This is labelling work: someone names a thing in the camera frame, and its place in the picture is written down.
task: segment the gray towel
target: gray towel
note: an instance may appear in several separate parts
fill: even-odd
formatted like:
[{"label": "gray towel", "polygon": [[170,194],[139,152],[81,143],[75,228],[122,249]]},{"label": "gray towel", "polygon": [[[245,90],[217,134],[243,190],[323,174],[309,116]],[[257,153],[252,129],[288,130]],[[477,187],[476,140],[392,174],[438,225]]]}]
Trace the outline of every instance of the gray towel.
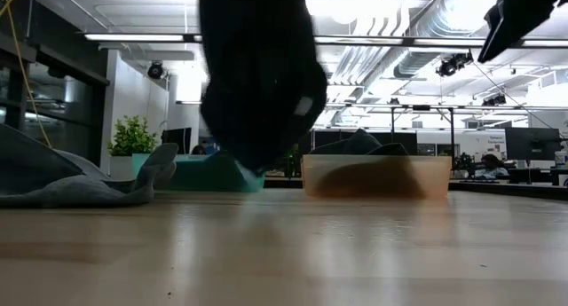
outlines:
[{"label": "gray towel", "polygon": [[154,181],[175,169],[178,146],[156,148],[136,180],[117,182],[74,154],[55,151],[0,124],[0,207],[124,207],[148,203]]}]

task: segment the orange translucent container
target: orange translucent container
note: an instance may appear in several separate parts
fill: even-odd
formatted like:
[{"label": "orange translucent container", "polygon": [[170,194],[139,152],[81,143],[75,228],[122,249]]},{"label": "orange translucent container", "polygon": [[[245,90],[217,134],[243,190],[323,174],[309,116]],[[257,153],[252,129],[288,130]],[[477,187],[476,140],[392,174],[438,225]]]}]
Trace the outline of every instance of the orange translucent container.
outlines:
[{"label": "orange translucent container", "polygon": [[325,198],[447,198],[452,159],[430,156],[305,155],[304,190]]}]

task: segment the track light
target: track light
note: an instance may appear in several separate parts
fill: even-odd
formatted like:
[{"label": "track light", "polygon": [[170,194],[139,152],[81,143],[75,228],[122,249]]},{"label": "track light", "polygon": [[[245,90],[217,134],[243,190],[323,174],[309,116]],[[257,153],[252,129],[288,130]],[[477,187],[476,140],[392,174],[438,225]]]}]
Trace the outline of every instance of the track light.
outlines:
[{"label": "track light", "polygon": [[442,64],[436,70],[436,73],[440,76],[452,76],[471,62],[473,62],[473,56],[470,52],[457,53],[452,55],[450,59],[442,60]]},{"label": "track light", "polygon": [[505,99],[505,95],[499,94],[493,98],[484,99],[481,106],[502,106],[506,104],[507,104],[507,99]]}]

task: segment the potted plant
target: potted plant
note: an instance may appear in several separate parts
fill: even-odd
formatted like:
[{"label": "potted plant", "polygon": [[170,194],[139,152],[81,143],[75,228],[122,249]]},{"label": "potted plant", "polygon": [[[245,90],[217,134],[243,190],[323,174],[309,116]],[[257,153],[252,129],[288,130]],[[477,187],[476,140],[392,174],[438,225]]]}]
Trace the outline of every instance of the potted plant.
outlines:
[{"label": "potted plant", "polygon": [[467,178],[468,170],[472,163],[473,159],[471,158],[471,155],[462,153],[460,157],[455,159],[454,178]]},{"label": "potted plant", "polygon": [[114,125],[114,143],[108,144],[110,176],[117,180],[134,179],[132,154],[151,153],[156,147],[156,133],[148,132],[148,119],[126,116]]}]

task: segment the ceiling-mounted camera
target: ceiling-mounted camera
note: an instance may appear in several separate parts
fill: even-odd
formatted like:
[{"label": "ceiling-mounted camera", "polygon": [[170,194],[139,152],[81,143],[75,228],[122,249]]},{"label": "ceiling-mounted camera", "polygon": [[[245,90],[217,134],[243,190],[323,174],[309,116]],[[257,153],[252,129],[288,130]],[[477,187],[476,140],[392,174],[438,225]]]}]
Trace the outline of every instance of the ceiling-mounted camera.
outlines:
[{"label": "ceiling-mounted camera", "polygon": [[471,52],[456,53],[449,58],[442,59],[442,64],[436,69],[436,73],[439,76],[452,76],[471,62],[473,62]]},{"label": "ceiling-mounted camera", "polygon": [[152,65],[148,68],[148,76],[150,79],[161,80],[168,75],[168,72],[162,64],[163,62],[161,61],[152,61]]}]

